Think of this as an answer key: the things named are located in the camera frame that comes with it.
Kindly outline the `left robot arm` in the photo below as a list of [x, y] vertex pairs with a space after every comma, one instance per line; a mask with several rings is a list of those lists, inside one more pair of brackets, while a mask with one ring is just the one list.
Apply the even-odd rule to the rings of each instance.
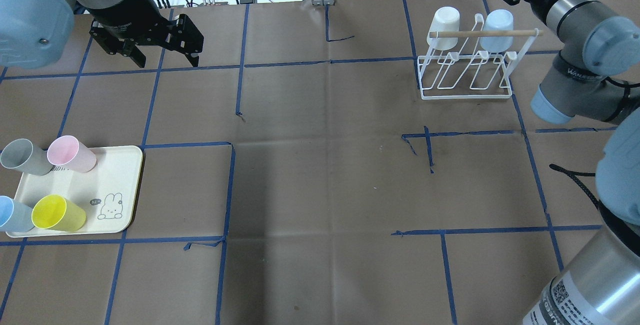
[[202, 33], [185, 14], [163, 17], [154, 0], [1, 0], [1, 65], [37, 69], [59, 61], [77, 5], [93, 16], [89, 35], [105, 53], [128, 57], [143, 68], [140, 47], [158, 46], [199, 65]]

